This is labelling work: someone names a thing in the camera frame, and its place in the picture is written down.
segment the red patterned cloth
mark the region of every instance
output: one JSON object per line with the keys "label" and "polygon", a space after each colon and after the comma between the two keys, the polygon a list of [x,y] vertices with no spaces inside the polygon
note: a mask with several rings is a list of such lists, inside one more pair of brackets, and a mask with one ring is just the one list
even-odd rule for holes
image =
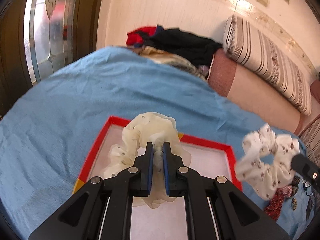
{"label": "red patterned cloth", "polygon": [[291,195],[292,195],[291,186],[284,186],[284,187],[278,188],[274,197],[269,201],[269,205],[264,208],[264,211],[274,221],[277,221],[280,216],[284,199],[286,197],[291,197]]}

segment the metal screw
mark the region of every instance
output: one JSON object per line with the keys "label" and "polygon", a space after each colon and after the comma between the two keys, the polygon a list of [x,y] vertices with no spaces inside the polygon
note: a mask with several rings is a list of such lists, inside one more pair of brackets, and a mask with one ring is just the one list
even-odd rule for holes
{"label": "metal screw", "polygon": [[137,173],[138,172],[138,168],[137,167],[130,167],[128,169],[129,173]]}
{"label": "metal screw", "polygon": [[180,173],[187,173],[187,172],[189,171],[189,169],[188,169],[187,167],[185,167],[185,166],[181,166],[181,167],[178,169],[178,171],[179,171]]}
{"label": "metal screw", "polygon": [[225,176],[218,176],[217,177],[217,182],[226,183],[227,182],[227,178]]}
{"label": "metal screw", "polygon": [[90,182],[92,184],[98,184],[100,181],[101,181],[100,177],[93,177],[93,178],[90,179]]}

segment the red cloth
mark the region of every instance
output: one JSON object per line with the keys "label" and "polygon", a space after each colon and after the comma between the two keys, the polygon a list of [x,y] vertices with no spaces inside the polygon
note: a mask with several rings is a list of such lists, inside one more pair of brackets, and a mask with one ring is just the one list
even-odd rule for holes
{"label": "red cloth", "polygon": [[318,101],[320,104],[320,80],[315,80],[310,86],[311,95]]}
{"label": "red cloth", "polygon": [[286,197],[291,197],[291,195],[292,195],[291,186],[284,186],[284,187],[278,188],[274,197],[269,201],[269,205],[264,208],[264,211],[274,221],[277,221],[280,216],[284,199]]}
{"label": "red cloth", "polygon": [[136,32],[142,31],[150,37],[156,33],[156,29],[156,26],[146,26],[127,33],[128,39],[125,44],[127,44],[128,46],[133,46],[136,43],[143,43],[143,38]]}

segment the black cloth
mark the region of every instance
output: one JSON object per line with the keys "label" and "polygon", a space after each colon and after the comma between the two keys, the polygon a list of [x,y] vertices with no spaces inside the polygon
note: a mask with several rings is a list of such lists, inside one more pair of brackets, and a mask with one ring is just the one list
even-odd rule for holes
{"label": "black cloth", "polygon": [[167,29],[152,37],[145,37],[143,43],[189,60],[192,65],[210,66],[213,54],[222,44],[209,38],[199,37],[193,33],[183,32],[180,29]]}

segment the pillow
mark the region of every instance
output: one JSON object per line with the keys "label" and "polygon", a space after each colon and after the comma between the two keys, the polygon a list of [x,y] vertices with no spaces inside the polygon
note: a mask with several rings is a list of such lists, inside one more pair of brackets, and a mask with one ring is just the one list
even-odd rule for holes
{"label": "pillow", "polygon": [[300,135],[300,139],[307,148],[308,158],[320,166],[320,115]]}
{"label": "pillow", "polygon": [[299,68],[268,37],[248,21],[231,16],[225,26],[223,49],[284,95],[300,112],[311,113],[310,88]]}
{"label": "pillow", "polygon": [[265,122],[297,134],[301,113],[259,76],[229,59],[222,49],[214,54],[208,84],[219,95]]}

